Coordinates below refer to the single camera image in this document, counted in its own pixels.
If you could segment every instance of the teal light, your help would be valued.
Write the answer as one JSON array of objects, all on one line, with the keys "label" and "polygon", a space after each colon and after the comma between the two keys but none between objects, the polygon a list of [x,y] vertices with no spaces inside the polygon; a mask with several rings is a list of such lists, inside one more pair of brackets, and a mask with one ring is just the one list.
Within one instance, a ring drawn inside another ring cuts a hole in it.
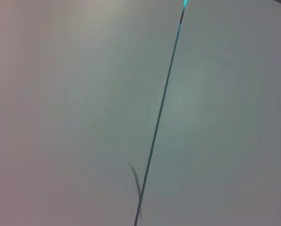
[{"label": "teal light", "polygon": [[188,3],[188,0],[184,0],[184,5],[183,5],[184,8],[187,7],[187,3]]}]

